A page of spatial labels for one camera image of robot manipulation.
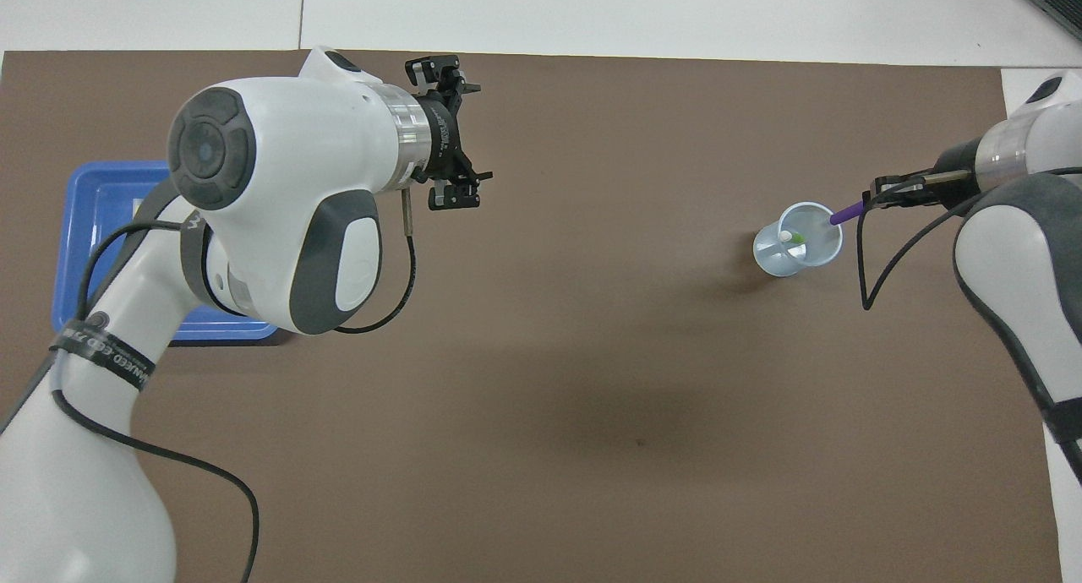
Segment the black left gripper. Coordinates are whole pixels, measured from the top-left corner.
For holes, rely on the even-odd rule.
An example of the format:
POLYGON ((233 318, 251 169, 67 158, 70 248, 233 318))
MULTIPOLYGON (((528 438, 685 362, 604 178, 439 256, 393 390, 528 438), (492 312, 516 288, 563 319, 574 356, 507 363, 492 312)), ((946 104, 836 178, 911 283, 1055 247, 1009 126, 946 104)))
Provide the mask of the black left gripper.
POLYGON ((428 121, 428 163, 415 172, 414 180, 432 180, 428 190, 430 210, 470 209, 480 206, 480 183, 492 178, 492 172, 476 172, 470 165, 460 165, 461 137, 457 125, 457 110, 462 94, 480 91, 479 84, 470 83, 461 71, 457 55, 433 55, 409 59, 403 64, 413 87, 424 95, 415 95, 428 121))

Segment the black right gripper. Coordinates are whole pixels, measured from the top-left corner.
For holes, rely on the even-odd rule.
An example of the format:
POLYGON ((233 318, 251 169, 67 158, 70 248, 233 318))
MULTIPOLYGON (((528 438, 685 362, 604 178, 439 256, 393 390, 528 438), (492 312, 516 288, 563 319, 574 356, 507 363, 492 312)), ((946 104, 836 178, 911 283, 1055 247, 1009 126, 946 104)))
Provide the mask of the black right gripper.
MULTIPOLYGON (((980 143, 980 140, 969 140, 966 143, 952 145, 936 160, 931 169, 931 175, 961 172, 959 177, 938 183, 931 183, 931 178, 925 178, 925 188, 934 194, 938 204, 954 207, 981 193, 975 175, 976 155, 980 143)), ((876 193, 871 190, 863 193, 865 209, 885 210, 890 207, 926 206, 926 191, 913 190, 922 189, 923 185, 923 174, 878 177, 876 193)))

